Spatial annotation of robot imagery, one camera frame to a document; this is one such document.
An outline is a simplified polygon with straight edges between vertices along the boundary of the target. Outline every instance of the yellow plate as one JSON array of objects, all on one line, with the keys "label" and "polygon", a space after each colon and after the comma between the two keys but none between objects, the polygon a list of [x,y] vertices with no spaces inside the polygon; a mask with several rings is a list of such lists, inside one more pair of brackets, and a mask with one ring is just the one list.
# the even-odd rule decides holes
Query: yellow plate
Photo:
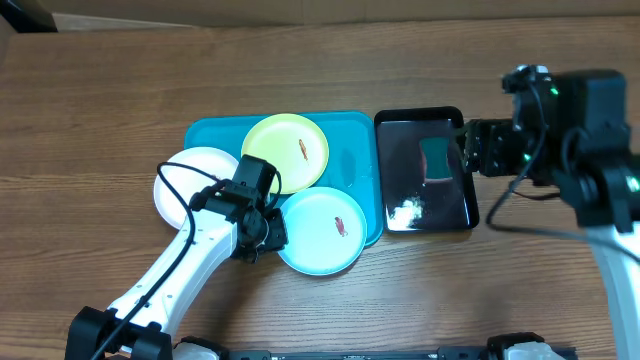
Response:
[{"label": "yellow plate", "polygon": [[[257,123],[244,138],[242,155],[264,159],[280,171],[282,194],[313,185],[329,162],[329,144],[318,125],[295,114],[278,114]],[[271,192],[278,191],[274,179]]]}]

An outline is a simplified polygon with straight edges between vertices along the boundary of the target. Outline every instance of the tray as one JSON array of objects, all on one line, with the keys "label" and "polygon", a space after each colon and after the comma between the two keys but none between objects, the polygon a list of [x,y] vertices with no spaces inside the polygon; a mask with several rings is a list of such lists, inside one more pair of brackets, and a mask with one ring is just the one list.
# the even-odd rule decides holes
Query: tray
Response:
[{"label": "tray", "polygon": [[374,123],[387,230],[441,232],[478,225],[473,177],[459,160],[460,140],[452,137],[464,125],[460,110],[383,110]]},{"label": "tray", "polygon": [[[371,119],[358,111],[301,113],[315,122],[329,142],[329,163],[313,186],[327,186],[351,196],[367,219],[367,240],[373,245],[384,227],[376,137]],[[271,115],[204,118],[196,121],[184,139],[184,148],[208,146],[240,160],[249,130]],[[277,206],[289,196],[281,196]]]}]

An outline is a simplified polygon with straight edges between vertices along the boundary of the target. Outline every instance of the plate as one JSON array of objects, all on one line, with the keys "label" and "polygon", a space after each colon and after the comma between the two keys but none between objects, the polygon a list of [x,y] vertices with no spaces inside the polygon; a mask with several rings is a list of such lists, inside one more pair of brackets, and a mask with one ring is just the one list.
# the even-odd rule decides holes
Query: plate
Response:
[{"label": "plate", "polygon": [[[233,178],[233,174],[238,167],[238,160],[233,156],[222,150],[210,147],[195,147],[183,150],[173,155],[168,161],[193,166],[208,174],[215,175],[219,179]],[[189,169],[164,166],[162,172],[187,204],[194,193],[201,191],[206,186],[215,184],[215,181]],[[187,213],[178,199],[157,175],[153,184],[153,202],[160,216],[169,225],[176,229],[182,227]]]},{"label": "plate", "polygon": [[[313,185],[329,162],[329,143],[318,125],[295,114],[272,115],[257,123],[242,143],[242,155],[268,161],[282,175],[282,194]],[[274,180],[271,192],[278,191]]]},{"label": "plate", "polygon": [[307,275],[330,275],[360,256],[367,220],[349,195],[314,187],[287,199],[280,210],[289,244],[279,254],[293,269]]}]

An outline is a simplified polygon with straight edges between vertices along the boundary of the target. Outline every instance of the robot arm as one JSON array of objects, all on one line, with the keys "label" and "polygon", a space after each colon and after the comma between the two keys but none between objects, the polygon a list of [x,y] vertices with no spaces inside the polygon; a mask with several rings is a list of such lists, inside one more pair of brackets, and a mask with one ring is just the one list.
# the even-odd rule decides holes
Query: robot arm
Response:
[{"label": "robot arm", "polygon": [[[143,327],[155,322],[160,325],[160,331],[171,338],[175,337],[184,314],[209,276],[234,252],[238,238],[238,224],[226,221],[225,216],[210,211],[198,211],[193,215],[197,230],[191,249],[147,305],[131,319],[132,324]],[[187,241],[189,227],[189,222],[185,221],[178,235],[149,271],[109,305],[109,309],[116,310],[117,319],[124,318],[164,274]]]},{"label": "robot arm", "polygon": [[[631,360],[640,359],[640,156],[630,151],[625,87],[613,70],[552,75],[543,66],[521,66],[503,77],[503,90],[513,94],[513,118],[472,120],[457,135],[467,171],[518,175],[508,193],[524,176],[535,186],[558,187],[587,236],[497,225],[491,216],[487,224],[590,243],[607,291],[618,358]],[[542,151],[536,151],[540,142]]]},{"label": "robot arm", "polygon": [[[640,256],[640,222],[633,224],[633,230],[620,234],[615,226],[602,226],[587,228],[587,235],[616,243]],[[591,248],[607,290],[618,359],[639,359],[640,264],[619,251],[598,245]]]},{"label": "robot arm", "polygon": [[[85,307],[75,317],[65,360],[102,359],[103,349],[109,353],[122,349],[135,360],[216,360],[214,351],[193,343],[181,344],[172,354],[172,337],[224,260],[254,263],[260,254],[287,244],[282,213],[272,206],[277,195],[265,204],[275,175],[279,176],[272,165],[245,155],[232,180],[194,194],[188,206],[194,229],[191,219],[186,221],[149,271],[106,311]],[[144,306],[140,305],[145,298]]]}]

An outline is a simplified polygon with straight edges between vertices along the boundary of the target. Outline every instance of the black tray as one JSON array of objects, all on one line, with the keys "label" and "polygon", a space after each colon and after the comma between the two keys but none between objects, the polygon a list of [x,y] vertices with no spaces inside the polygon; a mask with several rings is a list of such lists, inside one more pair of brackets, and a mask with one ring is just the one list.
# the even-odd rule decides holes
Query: black tray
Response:
[{"label": "black tray", "polygon": [[375,119],[385,227],[391,232],[468,230],[478,225],[473,176],[453,132],[455,107],[383,110]]}]

